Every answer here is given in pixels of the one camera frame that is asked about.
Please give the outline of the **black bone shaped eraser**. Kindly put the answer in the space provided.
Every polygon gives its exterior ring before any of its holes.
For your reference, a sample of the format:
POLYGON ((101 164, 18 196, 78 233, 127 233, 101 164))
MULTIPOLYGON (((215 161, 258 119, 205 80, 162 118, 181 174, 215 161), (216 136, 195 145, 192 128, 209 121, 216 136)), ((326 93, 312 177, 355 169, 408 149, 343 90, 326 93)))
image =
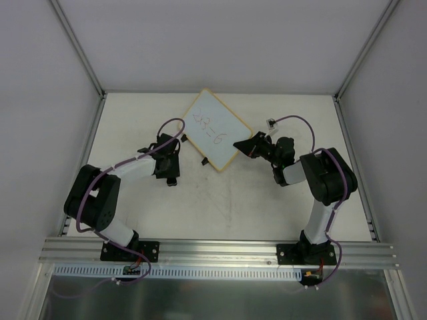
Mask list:
POLYGON ((177 179, 176 178, 168 178, 166 183, 167 183, 168 187, 176 186, 177 185, 177 179))

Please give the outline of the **yellow framed whiteboard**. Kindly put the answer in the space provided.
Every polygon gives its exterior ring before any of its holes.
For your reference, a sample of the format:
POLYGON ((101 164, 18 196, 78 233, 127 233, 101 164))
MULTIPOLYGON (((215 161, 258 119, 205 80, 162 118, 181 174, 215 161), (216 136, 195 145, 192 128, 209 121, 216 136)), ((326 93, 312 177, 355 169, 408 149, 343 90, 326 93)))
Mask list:
POLYGON ((253 136, 252 128, 207 88, 197 95, 183 120, 183 134, 219 172, 237 155, 234 143, 253 136))

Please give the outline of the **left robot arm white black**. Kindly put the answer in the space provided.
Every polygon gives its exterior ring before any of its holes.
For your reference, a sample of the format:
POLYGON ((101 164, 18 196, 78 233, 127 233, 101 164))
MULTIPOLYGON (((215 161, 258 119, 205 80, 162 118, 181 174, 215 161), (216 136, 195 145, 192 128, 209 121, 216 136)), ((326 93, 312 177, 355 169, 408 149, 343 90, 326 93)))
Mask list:
POLYGON ((108 169, 84 165, 65 200, 64 214, 106 241, 116 243, 116 252, 123 259, 136 258, 139 235, 115 216, 119 191, 146 177, 165 179, 168 186, 176 186, 180 175, 179 151, 179 139, 162 133, 148 148, 108 169))

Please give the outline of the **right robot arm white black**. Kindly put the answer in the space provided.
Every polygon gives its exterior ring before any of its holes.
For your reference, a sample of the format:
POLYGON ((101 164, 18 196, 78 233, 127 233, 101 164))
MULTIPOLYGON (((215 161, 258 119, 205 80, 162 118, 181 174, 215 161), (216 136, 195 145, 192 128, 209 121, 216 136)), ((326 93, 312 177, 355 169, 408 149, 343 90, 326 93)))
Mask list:
POLYGON ((295 159, 294 140, 280 137, 275 143, 261 131, 234 143, 245 156, 262 157, 282 186, 307 182, 314 198, 309 221, 293 245, 276 245, 279 265, 336 265, 338 255, 328 233, 339 206, 358 188, 357 178, 335 148, 322 149, 295 159))

